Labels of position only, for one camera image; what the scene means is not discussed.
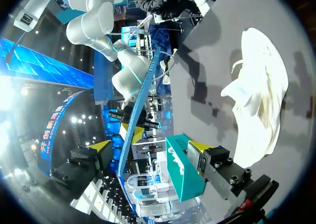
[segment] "gray table surface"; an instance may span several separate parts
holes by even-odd
[[[281,111],[281,131],[272,155],[253,165],[253,179],[262,174],[279,182],[266,204],[269,212],[293,189],[309,159],[310,111],[315,57],[304,29],[281,0],[217,0],[179,47],[170,71],[174,133],[235,153],[237,125],[234,101],[221,90],[237,75],[232,64],[241,55],[241,34],[254,27],[266,34],[285,63],[289,88]],[[202,203],[212,219],[220,221],[230,204],[207,183]]]

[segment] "white robotic arm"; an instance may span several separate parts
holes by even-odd
[[[29,32],[37,24],[50,0],[26,0],[26,6],[15,17],[14,25]],[[122,40],[112,44],[107,34],[114,27],[114,4],[124,0],[68,0],[72,9],[85,13],[69,22],[66,34],[75,45],[86,45],[102,53],[109,61],[116,59],[125,66],[113,78],[113,86],[125,101],[136,97],[150,61],[139,56]]]
[[[109,61],[116,59],[125,66],[112,77],[113,86],[120,92],[125,101],[132,101],[141,87],[148,71],[150,61],[139,56],[125,42],[118,40],[112,44],[107,37],[114,27],[115,0],[86,0],[86,5],[70,0],[70,6],[86,9],[86,13],[73,19],[67,26],[67,37],[76,45],[86,45],[102,53]]]

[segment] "white railing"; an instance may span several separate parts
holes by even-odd
[[[100,219],[112,223],[129,224],[125,216],[121,215],[121,211],[118,211],[118,207],[113,204],[113,199],[109,198],[109,200],[106,201],[109,191],[104,190],[102,194],[100,193],[101,185],[101,179],[96,183],[91,181],[81,197],[74,199],[70,205],[88,215],[93,212]]]

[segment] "dark jacket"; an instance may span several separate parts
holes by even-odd
[[[135,4],[143,11],[164,15],[163,0],[135,0]]]

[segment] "crumpled white fabric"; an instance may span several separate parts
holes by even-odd
[[[232,109],[238,125],[234,162],[243,168],[272,154],[280,131],[280,110],[288,89],[283,60],[269,38],[249,28],[241,36],[243,63],[238,78],[221,96],[235,100]]]

